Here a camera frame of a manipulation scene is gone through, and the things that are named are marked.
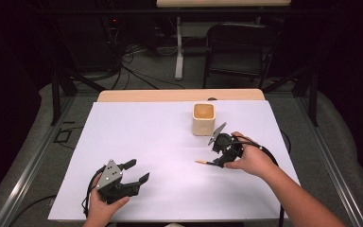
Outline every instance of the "forearm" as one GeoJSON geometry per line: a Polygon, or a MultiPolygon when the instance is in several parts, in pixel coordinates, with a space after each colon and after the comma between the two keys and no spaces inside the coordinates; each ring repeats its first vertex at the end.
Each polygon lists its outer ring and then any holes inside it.
{"type": "Polygon", "coordinates": [[[343,226],[335,215],[279,167],[271,167],[261,178],[272,189],[294,226],[343,226]]]}

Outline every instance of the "wooden table edge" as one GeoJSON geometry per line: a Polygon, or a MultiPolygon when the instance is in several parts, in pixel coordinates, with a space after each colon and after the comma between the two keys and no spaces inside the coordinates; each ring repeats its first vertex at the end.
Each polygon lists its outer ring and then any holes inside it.
{"type": "Polygon", "coordinates": [[[103,91],[97,102],[265,100],[260,89],[182,89],[103,91]]]}

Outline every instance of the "wrist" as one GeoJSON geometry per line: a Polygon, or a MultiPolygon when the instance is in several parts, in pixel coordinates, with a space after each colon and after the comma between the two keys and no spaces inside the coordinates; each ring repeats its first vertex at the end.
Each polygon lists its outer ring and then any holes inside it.
{"type": "Polygon", "coordinates": [[[267,165],[257,176],[265,182],[268,182],[270,178],[275,177],[280,171],[282,170],[272,163],[267,165]]]}
{"type": "Polygon", "coordinates": [[[102,223],[101,219],[87,218],[87,220],[83,224],[83,227],[104,227],[106,225],[107,223],[102,223]]]}

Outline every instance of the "human arm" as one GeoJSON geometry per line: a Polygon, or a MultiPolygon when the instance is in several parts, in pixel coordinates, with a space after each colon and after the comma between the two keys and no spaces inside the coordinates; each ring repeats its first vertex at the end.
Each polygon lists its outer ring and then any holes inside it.
{"type": "MultiPolygon", "coordinates": [[[[96,185],[102,174],[95,177],[93,185],[96,185]]],[[[87,220],[85,221],[83,227],[104,227],[106,226],[114,213],[116,213],[120,208],[122,208],[128,201],[129,197],[124,197],[119,201],[112,204],[107,204],[102,196],[98,193],[96,188],[91,191],[90,198],[90,210],[88,212],[87,220]]]]}
{"type": "MultiPolygon", "coordinates": [[[[243,135],[234,132],[240,141],[243,135]]],[[[344,226],[319,201],[295,183],[259,148],[243,145],[241,159],[226,163],[227,168],[242,169],[263,179],[287,212],[294,226],[344,226]]]]}

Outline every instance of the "table leg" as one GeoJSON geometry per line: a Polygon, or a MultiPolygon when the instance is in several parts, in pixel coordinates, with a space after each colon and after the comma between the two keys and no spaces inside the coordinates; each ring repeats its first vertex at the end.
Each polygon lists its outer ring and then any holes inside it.
{"type": "Polygon", "coordinates": [[[177,57],[177,60],[176,60],[175,80],[182,80],[182,62],[183,62],[183,55],[182,55],[182,22],[181,22],[180,17],[178,17],[177,31],[178,31],[178,57],[177,57]]]}

